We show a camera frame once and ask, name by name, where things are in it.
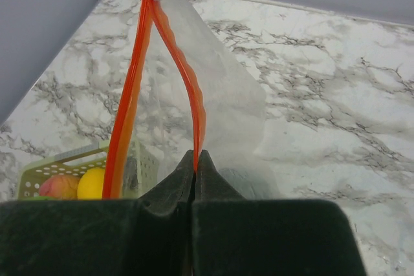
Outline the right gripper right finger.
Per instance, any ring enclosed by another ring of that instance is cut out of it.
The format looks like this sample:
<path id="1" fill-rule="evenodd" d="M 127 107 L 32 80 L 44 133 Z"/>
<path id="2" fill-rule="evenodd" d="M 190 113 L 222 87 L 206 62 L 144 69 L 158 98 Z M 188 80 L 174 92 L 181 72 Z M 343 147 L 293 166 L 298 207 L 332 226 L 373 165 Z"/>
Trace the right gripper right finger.
<path id="1" fill-rule="evenodd" d="M 199 157 L 191 206 L 196 275 L 365 275 L 342 209 L 328 200 L 243 198 Z"/>

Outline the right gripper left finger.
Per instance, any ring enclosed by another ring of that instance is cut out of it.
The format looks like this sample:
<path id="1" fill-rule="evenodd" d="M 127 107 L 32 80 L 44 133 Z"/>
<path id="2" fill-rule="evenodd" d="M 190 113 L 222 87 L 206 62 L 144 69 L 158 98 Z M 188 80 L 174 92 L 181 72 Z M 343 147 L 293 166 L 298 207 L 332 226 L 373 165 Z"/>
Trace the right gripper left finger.
<path id="1" fill-rule="evenodd" d="M 191 275 L 193 153 L 138 199 L 1 204 L 2 275 Z"/>

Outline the clear zip bag orange zipper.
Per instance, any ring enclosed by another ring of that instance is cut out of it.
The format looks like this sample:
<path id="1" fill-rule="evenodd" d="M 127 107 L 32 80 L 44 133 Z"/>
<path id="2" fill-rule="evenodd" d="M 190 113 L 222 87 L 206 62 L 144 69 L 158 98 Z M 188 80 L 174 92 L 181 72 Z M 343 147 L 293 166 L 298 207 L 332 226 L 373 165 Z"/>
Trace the clear zip bag orange zipper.
<path id="1" fill-rule="evenodd" d="M 207 151 L 218 173 L 243 197 L 279 196 L 259 157 L 266 94 L 216 38 L 188 0 L 140 0 L 137 33 L 110 138 L 104 198 L 142 194 L 127 180 L 127 157 L 155 157 L 157 181 L 185 153 L 192 173 Z"/>

